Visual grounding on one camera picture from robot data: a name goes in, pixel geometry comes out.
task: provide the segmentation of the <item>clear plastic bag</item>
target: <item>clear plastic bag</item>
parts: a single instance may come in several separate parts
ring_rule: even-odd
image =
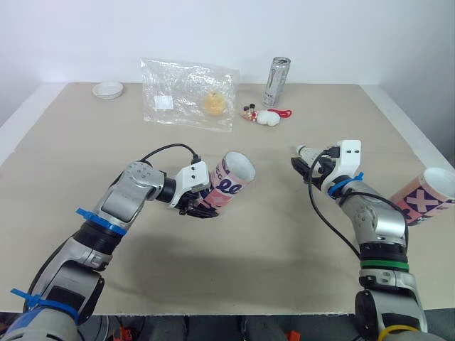
[[[232,131],[237,70],[142,58],[141,71],[145,121]]]

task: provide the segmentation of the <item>pink paper cup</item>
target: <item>pink paper cup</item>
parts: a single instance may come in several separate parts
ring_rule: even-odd
[[[254,180],[255,167],[238,151],[229,151],[210,172],[210,188],[200,194],[199,205],[217,210],[226,206],[237,193]]]
[[[428,168],[390,201],[402,208],[409,226],[420,224],[455,206],[455,173]]]

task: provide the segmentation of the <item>silver can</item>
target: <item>silver can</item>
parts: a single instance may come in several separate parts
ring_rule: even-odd
[[[286,57],[275,57],[270,67],[269,79],[265,87],[263,102],[268,107],[275,107],[283,91],[291,60]]]

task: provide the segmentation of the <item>small plastic bowl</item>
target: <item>small plastic bowl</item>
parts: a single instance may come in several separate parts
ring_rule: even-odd
[[[118,82],[103,82],[92,89],[93,95],[101,99],[114,99],[123,93],[123,84]]]

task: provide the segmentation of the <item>table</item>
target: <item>table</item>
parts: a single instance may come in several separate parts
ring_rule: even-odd
[[[21,309],[9,290],[26,290],[52,250],[81,225],[76,208],[92,209],[130,161],[183,142],[209,168],[229,150],[243,152],[257,169],[255,181],[212,220],[148,202],[102,274],[106,286],[95,312],[353,312],[358,260],[315,215],[290,158],[299,144],[360,139],[364,181],[386,197],[423,171],[416,149],[361,87],[287,85],[281,107],[294,110],[290,119],[271,128],[235,117],[232,133],[217,133],[144,122],[140,84],[126,84],[112,101],[93,97],[92,86],[67,85],[0,167],[0,310]],[[262,90],[242,85],[237,105],[259,103]],[[189,161],[178,148],[153,159],[169,175]],[[316,200],[354,241],[335,203],[320,193]],[[454,225],[452,211],[410,231],[409,264],[425,308],[454,306]]]

